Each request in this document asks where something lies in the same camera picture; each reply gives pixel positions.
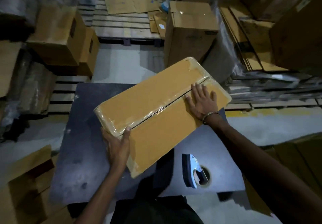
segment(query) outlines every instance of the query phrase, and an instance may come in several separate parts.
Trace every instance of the metal bracelet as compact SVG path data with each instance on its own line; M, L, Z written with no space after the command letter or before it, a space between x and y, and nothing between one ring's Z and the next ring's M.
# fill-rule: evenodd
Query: metal bracelet
M204 125L207 125L207 123L205 122L205 119L208 117L208 116L210 116L211 114L219 114L218 112L215 112L215 111L212 111L212 112L208 112L207 114L205 114L204 116L203 116L203 118L202 118L202 123L204 124Z

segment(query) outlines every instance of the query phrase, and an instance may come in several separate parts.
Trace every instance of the open cardboard box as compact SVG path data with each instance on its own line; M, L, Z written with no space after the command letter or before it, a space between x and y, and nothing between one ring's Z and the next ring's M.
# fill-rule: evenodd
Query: open cardboard box
M192 57L185 58L151 78L103 102L96 109L101 124L113 136L132 128L127 167L137 177L201 125L183 99L191 84L207 86L217 94L218 108L229 94Z
M51 158L51 146L33 152L11 164L0 188L0 223L37 224L51 217L69 219L70 215L61 204L49 201L50 183L57 157Z

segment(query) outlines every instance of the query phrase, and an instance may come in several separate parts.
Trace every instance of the person's right hand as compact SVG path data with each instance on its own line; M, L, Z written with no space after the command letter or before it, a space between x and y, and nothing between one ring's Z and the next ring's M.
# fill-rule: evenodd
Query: person's right hand
M187 100L191 113L199 120L209 112L217 112L217 96L214 91L209 94L207 87L199 84L191 84L192 94L195 98L195 103L188 95L185 95L185 99Z

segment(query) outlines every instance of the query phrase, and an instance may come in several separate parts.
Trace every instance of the table top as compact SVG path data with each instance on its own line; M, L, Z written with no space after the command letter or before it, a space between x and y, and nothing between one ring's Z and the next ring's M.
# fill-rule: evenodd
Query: table top
M64 204L88 202L109 171L101 124L93 110L134 84L81 83L66 125L50 197ZM226 120L224 110L219 112ZM210 184L188 188L182 175L182 153L191 153L210 171ZM202 125L144 173L131 178L125 170L116 199L152 194L155 197L244 190L239 168L209 126Z

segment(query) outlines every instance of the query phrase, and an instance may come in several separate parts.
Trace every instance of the forearm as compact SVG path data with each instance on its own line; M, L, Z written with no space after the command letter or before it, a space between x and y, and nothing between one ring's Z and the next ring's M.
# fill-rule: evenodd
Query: forearm
M123 174L123 170L111 168L106 178L96 191L90 202L75 221L75 224L101 224L103 223L110 202L114 196L115 188Z
M303 181L232 128L219 115L211 115L207 123L281 221L304 223L312 218L311 223L320 223L322 200Z

